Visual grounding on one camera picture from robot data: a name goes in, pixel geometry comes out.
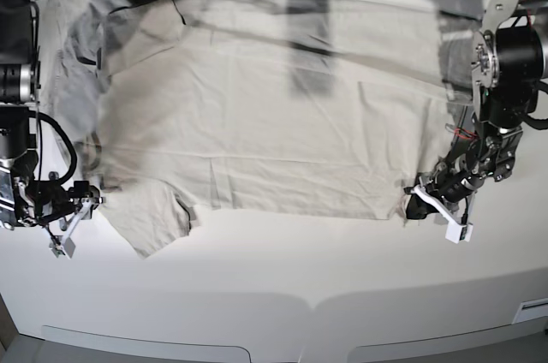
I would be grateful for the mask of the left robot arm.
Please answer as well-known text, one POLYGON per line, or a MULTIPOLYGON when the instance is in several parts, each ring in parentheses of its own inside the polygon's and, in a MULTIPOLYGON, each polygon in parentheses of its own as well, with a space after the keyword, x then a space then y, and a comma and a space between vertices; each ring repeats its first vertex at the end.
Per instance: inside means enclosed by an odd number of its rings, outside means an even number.
POLYGON ((469 239, 475 194, 491 178, 512 175, 522 127, 547 128, 533 117, 547 90, 547 0, 490 0, 472 40, 472 130, 458 125, 450 152, 407 187, 408 220, 440 215, 446 237, 469 239))

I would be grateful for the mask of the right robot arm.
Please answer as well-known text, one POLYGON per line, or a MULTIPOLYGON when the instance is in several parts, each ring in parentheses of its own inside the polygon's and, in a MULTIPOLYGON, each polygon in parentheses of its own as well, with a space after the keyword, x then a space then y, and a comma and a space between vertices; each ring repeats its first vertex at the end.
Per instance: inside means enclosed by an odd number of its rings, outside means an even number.
POLYGON ((72 235, 102 203, 89 181, 71 181, 77 153, 61 125, 39 108, 39 7, 35 0, 2 6, 1 31, 16 39, 1 51, 1 226, 41 228, 56 256, 72 258, 72 235), (42 176, 44 132, 48 124, 69 155, 63 175, 42 176))

